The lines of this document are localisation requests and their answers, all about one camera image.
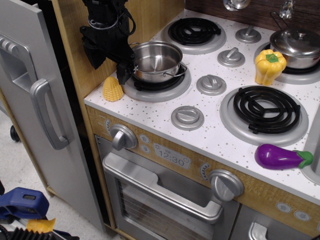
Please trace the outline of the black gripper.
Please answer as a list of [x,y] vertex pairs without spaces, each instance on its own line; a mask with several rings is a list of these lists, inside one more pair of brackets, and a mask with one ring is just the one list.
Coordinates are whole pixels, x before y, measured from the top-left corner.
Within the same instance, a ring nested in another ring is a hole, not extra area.
[[118,23],[108,29],[95,29],[82,26],[82,43],[85,54],[96,70],[106,58],[117,63],[116,75],[120,85],[125,85],[135,70],[135,53],[129,46],[128,37],[136,30],[136,24],[130,28],[129,23]]

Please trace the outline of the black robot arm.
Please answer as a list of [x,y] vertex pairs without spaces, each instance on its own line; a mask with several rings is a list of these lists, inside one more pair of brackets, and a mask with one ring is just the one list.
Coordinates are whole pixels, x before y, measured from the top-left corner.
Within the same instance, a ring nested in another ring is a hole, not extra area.
[[88,11],[88,26],[79,28],[82,44],[90,64],[99,68],[106,59],[116,63],[120,85],[133,76],[137,68],[136,55],[128,38],[136,23],[126,9],[125,0],[84,0]]

